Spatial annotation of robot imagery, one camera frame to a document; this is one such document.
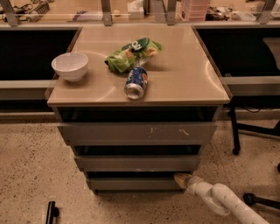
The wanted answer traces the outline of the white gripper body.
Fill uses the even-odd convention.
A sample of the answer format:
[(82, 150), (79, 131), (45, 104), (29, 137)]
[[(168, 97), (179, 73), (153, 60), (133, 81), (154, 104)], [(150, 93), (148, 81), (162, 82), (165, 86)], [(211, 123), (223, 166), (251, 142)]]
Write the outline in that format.
[(206, 196), (211, 190), (211, 185), (203, 178), (191, 176), (187, 181), (186, 190), (193, 196)]

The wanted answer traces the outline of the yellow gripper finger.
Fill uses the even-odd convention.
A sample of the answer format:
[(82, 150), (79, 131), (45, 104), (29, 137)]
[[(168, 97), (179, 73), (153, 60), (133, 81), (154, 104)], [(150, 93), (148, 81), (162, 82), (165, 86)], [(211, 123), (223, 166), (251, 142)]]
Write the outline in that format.
[(177, 172), (173, 175), (175, 182), (177, 185), (182, 188), (186, 189), (187, 188), (187, 183), (189, 179), (192, 177), (191, 174), (189, 173), (183, 173), (183, 172)]

